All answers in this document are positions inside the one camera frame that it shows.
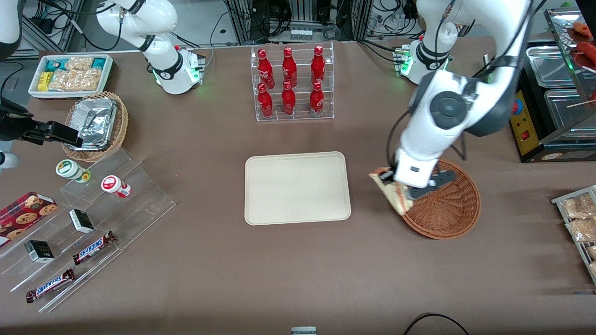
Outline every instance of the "wicker basket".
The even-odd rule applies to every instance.
[[[414,202],[402,217],[420,234],[446,240],[467,233],[480,215],[480,194],[472,178],[459,166],[440,159],[437,170],[452,170],[454,181]]]
[[[90,95],[83,99],[87,100],[87,99],[99,99],[99,98],[110,98],[118,103],[118,110],[116,111],[116,120],[114,121],[114,130],[112,131],[112,136],[111,136],[111,144],[108,147],[108,149],[106,149],[104,151],[74,151],[74,150],[68,149],[63,144],[62,149],[72,159],[94,163],[94,162],[97,162],[100,158],[104,157],[109,152],[120,147],[122,145],[122,143],[124,142],[124,137],[126,136],[126,127],[128,126],[128,112],[126,111],[126,106],[124,106],[124,104],[122,103],[122,100],[116,94],[113,94],[111,92],[102,92],[99,94]],[[74,104],[73,108],[70,109],[70,113],[66,117],[67,125],[70,123],[70,118],[73,115],[75,106],[76,106],[76,104]]]

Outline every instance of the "brown table surface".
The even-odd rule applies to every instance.
[[[461,39],[451,70],[471,75],[490,45]],[[594,334],[596,297],[572,295],[594,286],[550,199],[594,184],[596,164],[521,164],[509,127],[469,137],[460,164],[480,190],[480,219],[456,240],[425,238],[367,176],[384,165],[387,132],[415,86],[356,43],[334,46],[336,118],[300,124],[255,121],[250,48],[218,49],[204,85],[180,96],[156,85],[142,54],[112,54],[110,90],[130,114],[124,147],[179,204],[49,314],[0,281],[0,333],[288,334],[315,325],[321,335],[401,334],[417,315],[440,312],[471,334]],[[32,98],[29,110],[64,120],[72,104]],[[334,150],[346,156],[348,220],[245,223],[249,157]],[[0,204],[65,184],[54,172],[60,145],[17,142],[14,151],[21,164],[0,175]],[[431,331],[459,333],[426,319],[411,334]]]

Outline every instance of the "acrylic display stand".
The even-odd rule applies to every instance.
[[[59,286],[31,304],[39,312],[53,310],[174,207],[175,203],[149,178],[140,163],[122,148],[103,157],[89,168],[91,180],[85,184],[70,181],[53,197],[58,210],[49,219],[21,234],[18,241],[4,247],[6,250],[0,249],[2,280],[13,287],[12,292],[23,297],[23,303],[26,303],[25,295],[29,290],[72,268],[76,277],[74,282]],[[100,183],[107,175],[120,177],[131,186],[131,194],[120,198],[104,192]],[[84,234],[75,230],[69,216],[73,208],[89,215],[95,226],[94,232]],[[110,230],[117,240],[75,266],[73,255]],[[32,262],[24,247],[28,240],[46,241],[55,259],[46,264]]]
[[[587,267],[590,263],[596,261],[595,259],[592,259],[592,257],[590,257],[590,254],[587,251],[587,249],[589,247],[594,246],[596,244],[596,242],[577,242],[573,238],[573,232],[569,228],[569,223],[573,219],[570,219],[567,216],[567,212],[563,209],[563,207],[561,205],[563,200],[569,199],[569,198],[575,198],[575,197],[580,196],[584,193],[588,193],[590,195],[590,197],[592,198],[592,201],[594,201],[594,203],[596,203],[596,186],[591,186],[591,187],[584,188],[582,190],[579,190],[579,191],[576,191],[573,193],[566,194],[565,196],[552,199],[551,202],[557,205],[557,208],[559,209],[559,212],[561,213],[561,216],[563,217],[563,220],[565,221],[565,227],[567,228],[569,233],[572,235],[573,242],[575,243],[575,246],[578,247],[579,254],[582,256],[582,260]],[[590,276],[592,277],[592,281],[594,282],[594,284],[596,284],[596,275],[593,274],[590,270],[588,270],[588,272],[590,273]]]
[[[313,117],[311,115],[311,62],[316,45],[321,45],[323,47],[323,58],[325,59],[325,79],[322,82],[321,88],[325,95],[325,99],[323,100],[323,112],[320,117]],[[257,121],[332,119],[335,116],[333,44],[318,43],[291,45],[298,72],[298,85],[294,88],[294,92],[296,93],[296,112],[293,116],[288,116],[284,113],[283,102],[281,101],[281,93],[284,90],[284,75],[281,69],[281,65],[284,61],[284,47],[286,47],[286,45],[259,45],[253,46],[251,50],[250,69],[253,78],[254,110]],[[271,119],[263,117],[260,112],[259,101],[257,100],[257,95],[259,93],[257,85],[260,83],[260,77],[258,69],[259,57],[257,57],[256,54],[259,49],[265,49],[267,58],[273,66],[275,87],[272,90],[269,90],[269,94],[271,94],[271,98],[273,99],[273,117]]]

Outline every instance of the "yellow panel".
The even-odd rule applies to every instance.
[[[517,93],[516,101],[518,104],[521,104],[521,110],[517,112],[512,111],[510,122],[513,127],[513,134],[516,137],[517,146],[521,154],[525,155],[536,148],[540,142],[538,141],[536,129],[534,129],[534,124],[526,108],[526,100],[524,100],[521,91]]]

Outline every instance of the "red bottle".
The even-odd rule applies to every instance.
[[[284,113],[288,116],[294,115],[296,112],[296,94],[288,80],[284,82],[284,92],[281,93],[281,99],[284,102]]]
[[[275,87],[275,79],[273,79],[271,62],[267,59],[267,52],[264,49],[260,49],[257,55],[259,56],[259,76],[261,82],[267,85],[267,89],[273,89]]]
[[[296,61],[292,56],[292,48],[289,46],[284,48],[284,62],[281,65],[281,68],[284,71],[284,80],[289,81],[292,87],[296,87],[296,85],[298,85]]]
[[[323,99],[325,95],[321,91],[321,82],[315,82],[311,92],[311,115],[320,117],[323,114]]]
[[[270,119],[273,117],[273,100],[271,100],[271,95],[267,92],[267,86],[264,83],[259,83],[257,89],[259,90],[257,100],[259,100],[261,114],[263,114],[264,118]]]
[[[311,81],[322,82],[325,79],[325,60],[323,59],[323,47],[315,46],[315,56],[311,63]]]

